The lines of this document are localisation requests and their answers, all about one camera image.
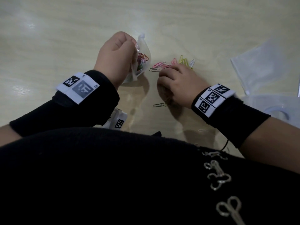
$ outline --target white paper clip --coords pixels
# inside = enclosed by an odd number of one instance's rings
[[[189,67],[190,67],[190,68],[192,68],[192,67],[193,67],[193,65],[194,65],[194,63],[195,63],[195,59],[193,59],[193,60],[190,62],[190,65],[189,65]]]

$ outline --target black cable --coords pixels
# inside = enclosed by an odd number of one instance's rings
[[[225,148],[226,148],[226,146],[227,146],[227,144],[228,144],[228,139],[227,139],[227,141],[226,141],[226,144],[224,145],[224,147],[221,149],[221,151],[223,151]]]

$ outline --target black arm band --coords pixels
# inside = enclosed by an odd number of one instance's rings
[[[85,74],[100,86],[79,105],[57,91],[52,100],[11,121],[10,126],[24,137],[59,128],[104,125],[118,105],[120,99],[118,92],[102,73],[91,70]]]
[[[207,88],[194,99],[192,110],[207,124],[218,129],[236,148],[240,148],[246,138],[270,117],[245,105],[242,100],[234,96],[227,98],[210,117],[207,117],[195,107],[199,97],[206,90]]]

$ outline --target black and white square code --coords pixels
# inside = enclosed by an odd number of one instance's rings
[[[220,94],[224,94],[225,92],[228,92],[230,89],[221,85],[219,87],[216,87],[214,90],[219,92]]]
[[[88,85],[84,80],[78,83],[75,87],[72,88],[81,98],[87,97],[94,89]]]
[[[120,129],[122,127],[123,123],[124,123],[124,121],[121,120],[121,119],[119,119],[118,122],[117,122],[117,124],[115,125],[115,128]]]
[[[205,100],[207,100],[211,104],[214,104],[214,102],[217,101],[219,98],[220,96],[212,91],[207,97],[205,97]]]
[[[198,109],[201,110],[203,113],[206,113],[206,111],[208,110],[209,107],[210,107],[210,105],[207,102],[205,102],[204,100],[202,100]]]
[[[71,78],[67,79],[63,84],[68,87],[71,87],[77,81],[79,81],[79,78],[77,76],[72,76]]]

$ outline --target light wood surface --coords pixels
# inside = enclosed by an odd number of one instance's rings
[[[297,62],[300,0],[0,0],[0,125],[51,99],[55,87],[93,68],[100,47],[117,31],[145,33],[152,63],[183,55],[211,84],[243,96],[230,58],[280,32]],[[299,73],[262,89],[296,94]],[[191,110],[154,108],[162,102],[157,72],[119,88],[128,113],[123,131],[153,134],[220,149],[226,138]],[[200,133],[198,129],[207,129]],[[238,151],[229,144],[230,153]]]

